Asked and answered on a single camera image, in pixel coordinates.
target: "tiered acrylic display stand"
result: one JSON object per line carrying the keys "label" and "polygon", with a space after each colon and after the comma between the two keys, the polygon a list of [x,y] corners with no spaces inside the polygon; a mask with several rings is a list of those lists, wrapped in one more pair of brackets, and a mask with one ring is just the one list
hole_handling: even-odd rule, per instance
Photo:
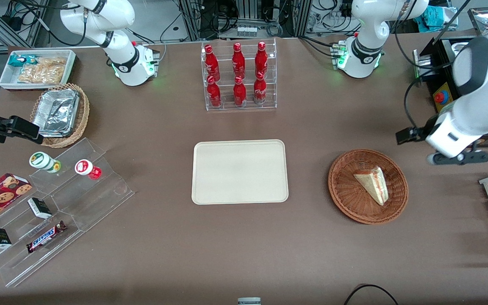
{"label": "tiered acrylic display stand", "polygon": [[[0,274],[7,287],[20,284],[134,194],[103,154],[105,151],[83,138],[55,158],[61,162],[61,170],[54,174],[37,170],[29,176],[35,189],[0,214],[0,228],[6,230],[12,242],[11,247],[0,249]],[[76,174],[74,166],[81,159],[101,168],[98,180]],[[36,217],[27,203],[31,197],[43,199],[52,217]],[[61,220],[67,229],[28,253],[26,245]]]}
{"label": "tiered acrylic display stand", "polygon": [[[253,83],[255,83],[255,55],[257,53],[257,43],[264,41],[266,43],[266,52],[269,56],[267,60],[268,69],[265,75],[267,83],[267,97],[262,105],[253,102]],[[242,45],[242,54],[246,59],[246,75],[244,77],[244,85],[246,86],[247,102],[244,108],[235,106],[233,86],[235,85],[235,73],[233,72],[233,46],[225,46],[222,42],[209,41],[202,43],[201,50],[201,64],[203,71],[203,85],[205,87],[205,103],[207,110],[246,110],[258,108],[276,108],[277,107],[277,63],[276,63],[276,41],[275,39],[250,39],[239,40]],[[221,92],[222,106],[214,108],[208,98],[207,93],[207,76],[208,72],[205,66],[205,45],[210,44],[213,53],[217,57],[219,63],[220,80],[217,82],[219,91]]]}

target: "wicker basket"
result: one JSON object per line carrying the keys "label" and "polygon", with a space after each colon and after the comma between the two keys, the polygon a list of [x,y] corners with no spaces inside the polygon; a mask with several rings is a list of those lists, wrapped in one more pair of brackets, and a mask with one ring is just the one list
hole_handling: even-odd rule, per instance
{"label": "wicker basket", "polygon": [[[383,206],[368,194],[353,173],[381,167],[389,199]],[[351,219],[364,224],[385,224],[397,218],[408,203],[408,183],[401,169],[386,155],[355,149],[339,156],[329,171],[329,191],[335,204]]]}
{"label": "wicker basket", "polygon": [[[79,108],[76,110],[76,119],[75,119],[75,127],[73,133],[66,137],[66,138],[44,138],[42,141],[42,145],[49,146],[52,148],[62,148],[73,144],[74,142],[78,141],[84,130],[86,129],[86,125],[88,124],[88,115],[89,115],[89,101],[88,97],[85,95],[84,91],[80,89],[77,85],[72,83],[66,83],[65,85],[60,85],[54,88],[49,89],[49,91],[60,91],[64,89],[73,89],[80,93],[80,100],[79,100]],[[39,106],[39,102],[41,97],[37,99],[35,106],[33,106],[33,111],[29,116],[29,121],[33,122],[33,118],[35,118],[35,113],[37,112],[37,107]]]}

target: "sandwich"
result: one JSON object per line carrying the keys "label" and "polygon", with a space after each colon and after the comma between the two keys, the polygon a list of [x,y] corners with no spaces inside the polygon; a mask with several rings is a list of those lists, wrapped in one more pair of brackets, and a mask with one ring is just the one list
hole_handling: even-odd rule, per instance
{"label": "sandwich", "polygon": [[379,166],[368,170],[358,170],[353,176],[379,205],[383,206],[389,199],[383,171]]}

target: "table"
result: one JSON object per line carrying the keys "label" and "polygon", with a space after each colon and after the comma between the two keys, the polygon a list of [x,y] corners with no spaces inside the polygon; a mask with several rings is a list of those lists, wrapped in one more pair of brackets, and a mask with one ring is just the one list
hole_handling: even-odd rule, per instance
{"label": "table", "polygon": [[[407,52],[430,39],[400,36]],[[139,87],[116,79],[101,49],[75,49],[72,80],[91,102],[85,136],[137,193],[17,288],[0,281],[0,305],[227,305],[255,296],[265,305],[341,304],[360,283],[383,286],[401,304],[488,304],[488,203],[477,182],[488,163],[430,166],[426,143],[397,146],[413,70],[394,39],[366,79],[333,71],[300,40],[277,44],[277,110],[242,113],[206,112],[200,43],[169,45],[159,77]],[[0,116],[29,117],[38,95],[2,89]],[[417,122],[434,113],[425,86],[409,102]],[[289,199],[193,204],[194,145],[246,139],[285,143]],[[402,168],[409,203],[397,220],[358,224],[333,204],[329,166],[356,148]],[[0,175],[31,174],[37,150],[23,139],[0,144]],[[364,303],[391,301],[366,288],[352,301]]]}

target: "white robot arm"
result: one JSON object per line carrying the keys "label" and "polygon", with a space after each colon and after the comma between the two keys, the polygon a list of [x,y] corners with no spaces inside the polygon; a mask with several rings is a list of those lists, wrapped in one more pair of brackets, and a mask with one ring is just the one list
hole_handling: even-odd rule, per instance
{"label": "white robot arm", "polygon": [[463,158],[461,151],[488,133],[488,35],[460,51],[453,80],[462,96],[442,109],[426,141],[447,158]]}
{"label": "white robot arm", "polygon": [[65,27],[97,43],[112,61],[116,76],[128,86],[137,86],[155,76],[153,51],[134,46],[122,29],[133,25],[135,11],[128,0],[73,0],[73,10],[60,10]]}
{"label": "white robot arm", "polygon": [[351,15],[360,21],[357,37],[339,41],[338,54],[341,56],[337,68],[351,77],[364,78],[372,73],[380,59],[380,52],[389,37],[386,21],[398,18],[412,19],[427,8],[428,0],[354,0]]}

